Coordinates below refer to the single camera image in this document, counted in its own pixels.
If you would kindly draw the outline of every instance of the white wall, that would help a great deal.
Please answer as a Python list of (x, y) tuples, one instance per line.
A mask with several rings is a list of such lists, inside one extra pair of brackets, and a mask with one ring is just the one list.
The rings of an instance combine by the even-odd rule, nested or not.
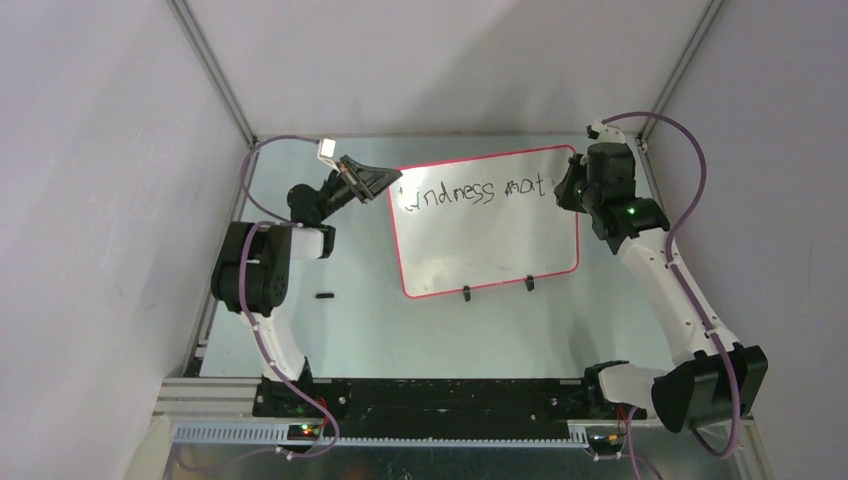
[[(730, 2), (668, 111), (709, 163), (682, 249), (725, 322), (769, 358), (754, 414), (781, 479), (848, 471), (846, 24), (845, 2)], [(676, 217), (697, 162), (670, 128), (650, 145)]]
[(244, 145), (166, 2), (3, 2), (0, 477), (116, 478)]
[(258, 133), (389, 134), (650, 108), (707, 0), (189, 3)]

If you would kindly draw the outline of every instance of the red wire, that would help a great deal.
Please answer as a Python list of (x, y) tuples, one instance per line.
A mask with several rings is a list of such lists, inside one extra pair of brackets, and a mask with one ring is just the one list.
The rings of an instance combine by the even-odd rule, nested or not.
[(619, 405), (618, 408), (615, 409), (615, 417), (618, 419), (618, 422), (616, 423), (616, 427), (618, 428), (618, 433), (620, 434), (621, 433), (621, 421), (624, 420), (624, 418), (625, 418), (624, 410), (622, 410), (621, 405)]
[[(318, 403), (329, 410), (330, 407), (327, 406), (327, 401), (324, 400), (324, 397), (318, 397)], [(324, 422), (321, 424), (321, 428), (326, 427), (328, 423), (330, 423), (330, 417), (324, 417)]]

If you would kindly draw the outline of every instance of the whiteboard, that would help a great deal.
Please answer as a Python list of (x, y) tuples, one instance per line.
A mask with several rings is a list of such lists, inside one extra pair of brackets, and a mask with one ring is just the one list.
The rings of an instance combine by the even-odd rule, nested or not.
[(389, 189), (401, 287), (409, 298), (573, 272), (577, 214), (554, 186), (570, 145), (403, 167)]

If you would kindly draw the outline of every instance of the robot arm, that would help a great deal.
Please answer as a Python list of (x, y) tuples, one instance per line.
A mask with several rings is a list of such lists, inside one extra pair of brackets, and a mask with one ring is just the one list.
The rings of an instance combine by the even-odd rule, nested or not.
[[(597, 142), (585, 155), (569, 160), (568, 172), (554, 191), (557, 205), (588, 213), (598, 239), (607, 242), (642, 284), (676, 366), (668, 373), (626, 362), (602, 366), (598, 382), (604, 398), (644, 408), (672, 432), (731, 418), (727, 369), (710, 336), (717, 334), (738, 381), (741, 412), (747, 414), (768, 367), (765, 354), (758, 346), (743, 347), (721, 322), (676, 245), (671, 246), (671, 262), (667, 261), (669, 222), (653, 199), (636, 197), (636, 160), (624, 135), (600, 122), (588, 132)], [(709, 331), (670, 268), (672, 264), (711, 318)]]
[[(320, 190), (300, 184), (289, 191), (287, 201), (296, 223), (272, 225), (253, 237), (245, 265), (244, 293), (248, 309), (259, 314), (256, 325), (242, 312), (238, 291), (242, 249), (253, 223), (230, 224), (212, 273), (212, 295), (259, 334), (269, 358), (289, 379), (300, 378), (306, 365), (288, 319), (279, 310), (274, 311), (286, 297), (290, 260), (329, 257), (336, 231), (322, 222), (354, 198), (370, 202), (401, 176), (397, 170), (367, 167), (347, 155), (338, 164), (329, 157), (319, 150), (319, 158), (333, 166)], [(263, 375), (281, 381), (264, 362)]]

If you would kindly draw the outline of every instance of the white tag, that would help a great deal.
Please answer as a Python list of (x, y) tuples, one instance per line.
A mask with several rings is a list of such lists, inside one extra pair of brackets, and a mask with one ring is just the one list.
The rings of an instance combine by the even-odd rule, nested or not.
[(335, 171), (339, 171), (339, 166), (333, 161), (333, 154), (336, 151), (336, 141), (331, 138), (322, 138), (318, 142), (318, 160), (321, 160)]

